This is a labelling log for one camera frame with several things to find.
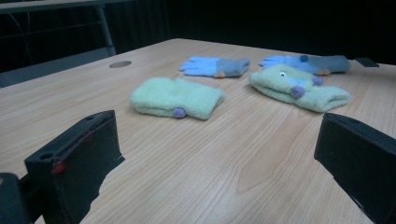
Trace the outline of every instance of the wood grain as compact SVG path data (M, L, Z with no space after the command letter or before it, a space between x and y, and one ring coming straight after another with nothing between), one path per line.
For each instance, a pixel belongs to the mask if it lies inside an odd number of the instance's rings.
M268 98L248 83L269 49L172 39L0 89L0 172L26 174L23 160L78 120L117 115L126 161L105 179L82 223L371 223L314 160L322 114ZM240 78L186 77L191 55L247 57ZM110 68L113 63L128 66ZM324 85L353 99L332 113L396 136L396 67L351 62ZM133 90L150 77L184 77L226 92L207 121L136 113Z

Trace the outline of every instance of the blue glove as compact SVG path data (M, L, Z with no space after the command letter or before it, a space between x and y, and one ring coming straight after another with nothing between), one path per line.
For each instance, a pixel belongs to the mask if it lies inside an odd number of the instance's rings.
M285 63L307 73L320 76L329 75L330 73L345 73L349 69L349 61L343 55L323 57L274 55L264 58L259 65L267 68L277 63Z
M192 56L178 70L186 76L240 77L250 67L249 59L227 60L217 57Z

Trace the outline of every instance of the green cloth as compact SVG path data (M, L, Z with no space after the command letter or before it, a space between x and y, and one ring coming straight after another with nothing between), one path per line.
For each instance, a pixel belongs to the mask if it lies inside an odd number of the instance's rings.
M317 78L280 63L250 74L249 82L264 95L316 112L326 112L350 101L351 95L347 91L320 87L315 82ZM299 90L300 94L293 94L293 89Z
M142 114L176 117L175 109L182 108L187 116L209 119L224 97L222 90L181 77L152 77L132 92L130 102Z

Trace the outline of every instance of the purple pom-pom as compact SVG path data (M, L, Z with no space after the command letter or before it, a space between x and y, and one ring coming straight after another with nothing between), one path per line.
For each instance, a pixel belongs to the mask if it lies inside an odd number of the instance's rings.
M176 108L174 109L174 117L175 117L175 118L177 118L177 119L184 119L184 118L186 118L186 116L187 116L187 113L186 113L186 111L185 111L183 108L181 108L181 107L176 107Z
M314 82L315 86L321 86L321 84L323 84L323 78L321 77L314 77L312 81Z
M301 86L293 86L291 88L291 97L295 98L295 99L299 99L301 98L305 93L305 89Z
M302 63L308 62L308 56L306 56L306 55L300 56L300 62L302 62Z

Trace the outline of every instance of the glove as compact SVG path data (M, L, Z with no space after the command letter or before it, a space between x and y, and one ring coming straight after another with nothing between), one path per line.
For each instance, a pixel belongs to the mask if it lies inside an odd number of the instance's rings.
M179 70L187 76L240 77L250 67L249 59L227 60L216 57L190 57Z
M337 87L321 87L321 77L283 63L252 73L248 80L264 95L315 112L326 112L346 105L351 99L347 91Z
M268 68L278 63L285 63L291 67L319 76L329 75L330 73L344 73L349 69L349 60L342 55L323 57L274 55L264 58L259 65Z
M132 92L130 102L141 114L209 119L224 97L222 90L184 78L153 77Z

